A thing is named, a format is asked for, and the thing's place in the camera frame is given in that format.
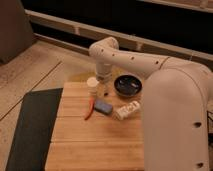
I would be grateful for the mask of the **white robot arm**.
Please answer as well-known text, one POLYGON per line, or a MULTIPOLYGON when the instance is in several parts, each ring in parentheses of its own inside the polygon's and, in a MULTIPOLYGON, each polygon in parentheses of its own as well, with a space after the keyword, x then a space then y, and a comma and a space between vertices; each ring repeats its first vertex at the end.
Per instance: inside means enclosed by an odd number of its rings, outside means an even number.
POLYGON ((190 60, 123 51, 113 37, 93 43, 89 55, 100 79, 113 65, 145 79, 145 171, 210 171, 207 106, 213 100, 213 71, 190 60))

